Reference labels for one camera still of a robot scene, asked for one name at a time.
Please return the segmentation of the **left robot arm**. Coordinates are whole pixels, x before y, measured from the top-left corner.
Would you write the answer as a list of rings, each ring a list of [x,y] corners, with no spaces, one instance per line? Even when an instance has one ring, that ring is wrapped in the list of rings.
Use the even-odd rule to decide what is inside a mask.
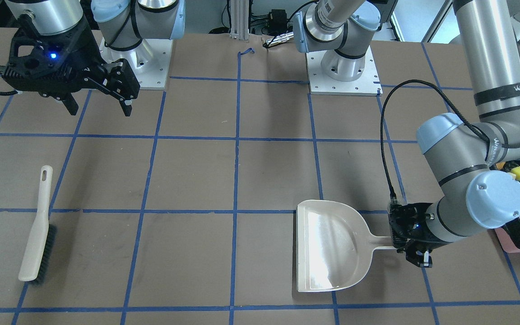
[[[470,123],[435,84],[450,107],[416,132],[417,143],[444,197],[399,204],[390,174],[388,208],[393,245],[417,267],[431,267],[432,250],[520,216],[520,183],[493,169],[520,160],[520,52],[505,0],[454,0],[478,123]]]

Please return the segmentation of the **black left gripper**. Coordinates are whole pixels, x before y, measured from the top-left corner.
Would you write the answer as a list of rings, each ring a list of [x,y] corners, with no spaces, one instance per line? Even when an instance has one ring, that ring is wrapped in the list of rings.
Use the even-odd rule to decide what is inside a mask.
[[[393,246],[398,253],[405,252],[406,260],[419,268],[432,268],[432,249],[441,247],[441,240],[427,226],[429,206],[429,202],[388,206]]]

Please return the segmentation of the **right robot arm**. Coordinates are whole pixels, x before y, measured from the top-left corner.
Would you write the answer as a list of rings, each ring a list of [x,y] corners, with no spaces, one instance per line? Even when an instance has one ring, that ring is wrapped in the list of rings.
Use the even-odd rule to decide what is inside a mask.
[[[2,79],[17,91],[33,91],[78,113],[73,93],[99,90],[115,98],[125,116],[138,98],[138,74],[154,68],[149,39],[184,35],[183,0],[93,0],[99,45],[79,0],[7,0],[20,24]]]

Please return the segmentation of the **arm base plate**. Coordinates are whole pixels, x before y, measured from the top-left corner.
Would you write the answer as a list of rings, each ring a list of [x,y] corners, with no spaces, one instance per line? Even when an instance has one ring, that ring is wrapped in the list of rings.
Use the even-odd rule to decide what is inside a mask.
[[[341,57],[334,50],[306,54],[310,91],[319,95],[382,94],[382,86],[371,47],[355,60]]]
[[[102,58],[114,62],[124,58],[130,64],[142,90],[165,90],[171,63],[173,40],[144,39],[135,49],[116,51],[100,43]]]

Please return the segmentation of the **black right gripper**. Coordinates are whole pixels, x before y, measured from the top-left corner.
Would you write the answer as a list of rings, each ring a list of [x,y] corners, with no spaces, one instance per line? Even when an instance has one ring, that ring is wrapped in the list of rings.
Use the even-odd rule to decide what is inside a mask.
[[[2,78],[19,91],[56,95],[71,116],[80,108],[72,93],[83,88],[93,87],[117,99],[126,117],[131,115],[132,101],[140,90],[126,59],[104,62],[86,20],[51,36],[38,33],[32,21],[21,20]]]

